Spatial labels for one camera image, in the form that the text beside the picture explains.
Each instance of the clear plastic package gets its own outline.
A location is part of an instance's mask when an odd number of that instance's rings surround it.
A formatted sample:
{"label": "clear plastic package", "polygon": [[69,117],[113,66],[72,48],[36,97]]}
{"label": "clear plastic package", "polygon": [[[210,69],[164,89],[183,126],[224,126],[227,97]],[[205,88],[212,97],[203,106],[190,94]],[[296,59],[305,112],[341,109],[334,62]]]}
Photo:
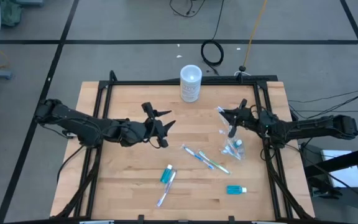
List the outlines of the clear plastic package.
{"label": "clear plastic package", "polygon": [[[221,107],[218,107],[218,112],[223,111]],[[224,134],[226,137],[226,140],[224,141],[223,148],[221,149],[222,154],[228,154],[232,157],[235,157],[236,159],[245,159],[246,158],[246,149],[244,146],[243,140],[241,140],[239,137],[237,137],[237,134],[234,135],[233,138],[229,138],[227,136],[227,133],[230,132],[231,126],[229,125],[228,121],[224,119],[220,114],[223,123],[227,127],[227,131],[225,130],[219,130],[220,134]]]}

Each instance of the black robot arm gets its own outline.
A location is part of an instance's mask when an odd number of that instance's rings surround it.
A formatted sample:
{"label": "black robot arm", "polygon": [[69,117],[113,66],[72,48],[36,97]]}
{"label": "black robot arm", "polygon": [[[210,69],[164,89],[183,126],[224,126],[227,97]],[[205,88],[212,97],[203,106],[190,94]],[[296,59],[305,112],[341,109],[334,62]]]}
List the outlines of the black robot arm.
{"label": "black robot arm", "polygon": [[43,100],[39,103],[35,112],[35,120],[40,125],[57,124],[62,128],[78,136],[80,144],[84,146],[97,146],[103,140],[119,142],[124,147],[132,146],[139,142],[148,142],[150,138],[157,137],[160,147],[167,147],[164,139],[168,130],[175,121],[165,126],[156,117],[170,111],[158,112],[153,110],[150,103],[142,104],[148,118],[143,122],[127,119],[98,119],[79,111],[70,109],[60,100]]}
{"label": "black robot arm", "polygon": [[356,121],[349,116],[324,116],[318,119],[286,122],[280,120],[277,115],[262,110],[256,119],[251,109],[246,108],[246,104],[247,100],[243,99],[238,108],[220,112],[232,126],[229,137],[233,137],[237,127],[241,126],[256,132],[259,136],[267,136],[271,145],[283,148],[293,139],[321,136],[354,139],[358,135]]}

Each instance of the blue toothbrush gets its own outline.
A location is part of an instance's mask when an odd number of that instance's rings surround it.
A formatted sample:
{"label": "blue toothbrush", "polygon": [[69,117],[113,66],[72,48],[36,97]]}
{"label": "blue toothbrush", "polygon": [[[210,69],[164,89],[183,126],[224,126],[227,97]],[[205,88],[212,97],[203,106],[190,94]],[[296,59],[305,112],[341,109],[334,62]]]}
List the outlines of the blue toothbrush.
{"label": "blue toothbrush", "polygon": [[190,153],[192,156],[196,157],[196,159],[198,159],[201,162],[204,162],[208,168],[210,169],[215,169],[214,166],[212,166],[211,164],[209,164],[207,161],[205,161],[203,158],[201,158],[199,155],[195,154],[191,149],[187,148],[185,145],[182,145],[182,147],[188,152]]}
{"label": "blue toothbrush", "polygon": [[227,194],[242,194],[242,193],[246,193],[246,192],[247,192],[246,187],[241,187],[238,185],[228,185],[226,187]]}

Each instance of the wooden tabletop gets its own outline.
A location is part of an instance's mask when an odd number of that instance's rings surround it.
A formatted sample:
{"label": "wooden tabletop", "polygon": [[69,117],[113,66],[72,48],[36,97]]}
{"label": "wooden tabletop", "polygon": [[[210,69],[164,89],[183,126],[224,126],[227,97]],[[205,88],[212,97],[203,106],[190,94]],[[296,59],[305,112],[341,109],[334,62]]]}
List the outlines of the wooden tabletop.
{"label": "wooden tabletop", "polygon": [[[92,115],[97,87],[97,82],[82,84],[78,111]],[[283,83],[268,82],[268,92],[273,112],[280,119],[290,121]],[[246,147],[246,158],[238,161],[220,152],[225,136],[219,134],[219,130],[225,126],[216,107],[235,108],[243,98],[248,100],[247,107],[255,104],[251,86],[202,86],[200,98],[194,103],[181,100],[179,86],[113,86],[108,118],[143,122],[147,116],[141,104],[149,101],[156,110],[172,110],[160,118],[163,123],[174,119],[177,122],[169,130],[169,147],[165,149],[143,143],[121,147],[104,142],[92,219],[136,220],[138,215],[145,215],[146,220],[227,220],[234,215],[236,220],[274,220],[266,164],[260,158],[261,139],[252,131],[238,128],[237,135]],[[232,174],[209,170],[181,149],[182,144],[195,152],[201,149]],[[76,139],[69,140],[65,159],[78,148]],[[299,153],[290,147],[281,152],[288,189],[306,212],[314,216]],[[62,170],[51,215],[60,212],[78,189],[84,156],[83,151]],[[164,188],[160,178],[168,164],[178,172],[164,203],[158,208],[156,204]],[[227,195],[227,185],[247,187],[247,193]],[[279,190],[278,197],[284,217]]]}

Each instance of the floor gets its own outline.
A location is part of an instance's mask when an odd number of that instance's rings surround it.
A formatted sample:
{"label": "floor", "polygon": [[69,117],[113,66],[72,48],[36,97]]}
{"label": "floor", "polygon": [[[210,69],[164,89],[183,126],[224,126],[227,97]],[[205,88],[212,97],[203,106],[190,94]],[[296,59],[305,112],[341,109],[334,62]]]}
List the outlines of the floor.
{"label": "floor", "polygon": [[[186,12],[189,4],[176,0],[173,5]],[[201,0],[194,4],[197,8]],[[174,16],[165,0],[46,0],[44,7],[25,8],[17,27],[3,28],[0,49],[10,58],[14,77],[0,80],[0,206],[41,94],[75,107],[81,82],[105,80],[112,69],[119,80],[176,78],[188,64],[199,66],[203,75],[214,75],[207,72],[200,45],[213,36],[220,5],[208,0],[189,19]],[[250,37],[261,7],[262,1],[224,2],[216,35],[226,43],[217,68],[221,75],[232,75],[242,64],[247,46],[241,40]],[[268,1],[255,40],[247,72],[277,75],[291,100],[358,90],[358,0]],[[210,46],[206,55],[210,60],[219,57]],[[324,110],[348,98],[292,106]],[[358,100],[341,109],[358,110]],[[343,114],[358,125],[358,113]],[[35,130],[5,222],[49,216],[66,143],[50,131]],[[310,144],[357,150],[358,137],[316,138]],[[314,198],[313,205],[322,220],[358,223],[355,208],[321,198]]]}

